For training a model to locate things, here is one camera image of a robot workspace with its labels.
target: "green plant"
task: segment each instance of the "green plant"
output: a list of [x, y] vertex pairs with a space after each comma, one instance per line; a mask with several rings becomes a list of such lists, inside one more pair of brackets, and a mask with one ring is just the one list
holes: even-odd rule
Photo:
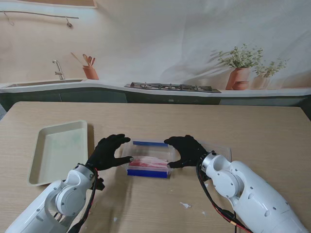
[[229, 52], [220, 51], [218, 61], [233, 68], [249, 68], [260, 64], [262, 51], [261, 48], [249, 50], [247, 45], [243, 44], [241, 48], [235, 46], [234, 50]]
[[271, 62], [267, 67], [264, 66], [262, 63], [259, 63], [258, 65], [256, 65], [254, 71], [258, 76], [261, 76], [263, 78], [269, 78], [286, 67], [286, 62], [288, 60], [281, 60], [280, 58], [278, 58], [277, 60], [278, 62]]

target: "flower pot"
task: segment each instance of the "flower pot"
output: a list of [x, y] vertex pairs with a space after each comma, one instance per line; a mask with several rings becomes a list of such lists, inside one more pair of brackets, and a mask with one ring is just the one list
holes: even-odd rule
[[99, 80], [96, 70], [93, 67], [83, 66], [87, 79]]
[[251, 89], [253, 90], [263, 90], [267, 89], [268, 84], [270, 83], [270, 78], [265, 78], [262, 76], [257, 76], [252, 82]]
[[226, 90], [233, 90], [232, 86], [235, 82], [247, 81], [250, 74], [249, 68], [235, 68], [229, 76], [229, 80], [226, 86]]
[[232, 86], [232, 89], [236, 90], [236, 91], [245, 90], [248, 88], [248, 83], [249, 83], [249, 81], [235, 82], [234, 85]]

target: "blue container base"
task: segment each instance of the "blue container base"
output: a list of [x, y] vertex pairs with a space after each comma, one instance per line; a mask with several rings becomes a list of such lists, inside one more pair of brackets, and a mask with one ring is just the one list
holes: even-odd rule
[[154, 178], [167, 178], [168, 173], [166, 171], [146, 171], [146, 170], [127, 170], [128, 176], [144, 176]]

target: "black cable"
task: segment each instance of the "black cable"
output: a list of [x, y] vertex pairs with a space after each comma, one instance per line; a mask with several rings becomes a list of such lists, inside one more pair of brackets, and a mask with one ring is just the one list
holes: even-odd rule
[[201, 178], [201, 175], [200, 175], [200, 172], [201, 172], [201, 164], [202, 164], [202, 159], [200, 159], [198, 161], [198, 163], [196, 164], [196, 175], [198, 176], [198, 179], [199, 179], [199, 182], [207, 196], [207, 198], [209, 199], [209, 201], [212, 203], [212, 205], [218, 210], [218, 211], [221, 211], [222, 209], [213, 201], [212, 197], [210, 196], [206, 186], [205, 186], [205, 183], [204, 181], [202, 180]]
[[238, 226], [239, 228], [242, 228], [248, 232], [252, 232], [250, 229], [248, 229], [247, 227], [245, 227], [239, 220], [237, 220], [235, 217], [234, 217], [234, 214], [228, 210], [223, 210], [222, 208], [220, 208], [212, 199], [211, 195], [209, 194], [206, 186], [205, 186], [205, 183], [200, 175], [200, 172], [201, 172], [201, 165], [202, 165], [202, 162], [203, 162], [203, 157], [201, 157], [199, 159], [199, 161], [197, 162], [196, 164], [196, 174], [197, 174], [197, 177], [199, 179], [199, 182], [207, 196], [207, 198], [209, 199], [209, 201], [212, 203], [213, 207], [219, 212], [219, 214], [228, 222], [232, 223], [234, 222], [235, 223], [235, 226]]
[[81, 220], [77, 224], [75, 224], [68, 231], [68, 233], [78, 233], [80, 231], [82, 225], [85, 223], [85, 221], [86, 221], [86, 219], [88, 217], [89, 211], [90, 211], [90, 209], [92, 207], [92, 204], [93, 204], [93, 201], [94, 201], [95, 191], [96, 191], [96, 184], [97, 184], [97, 177], [98, 177], [98, 173], [97, 173], [96, 169], [93, 170], [93, 173], [94, 173], [94, 176], [95, 176], [95, 180], [94, 180], [94, 183], [93, 183], [93, 190], [92, 190], [91, 198], [89, 199], [88, 205], [86, 207], [86, 211], [84, 212], [83, 217], [81, 218]]
[[[237, 213], [234, 211], [234, 220], [237, 219]], [[237, 233], [237, 225], [234, 226], [234, 233]]]

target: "wooden spoon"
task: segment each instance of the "wooden spoon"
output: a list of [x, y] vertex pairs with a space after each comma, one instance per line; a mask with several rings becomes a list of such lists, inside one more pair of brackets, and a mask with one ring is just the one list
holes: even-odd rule
[[88, 57], [88, 66], [91, 66], [91, 62], [92, 62], [92, 57], [89, 56], [89, 57]]
[[87, 58], [87, 56], [85, 54], [83, 54], [83, 58], [86, 61], [86, 63], [88, 64], [88, 58]]
[[94, 62], [95, 62], [95, 58], [93, 58], [93, 61], [92, 61], [92, 64], [91, 64], [91, 66], [93, 66]]

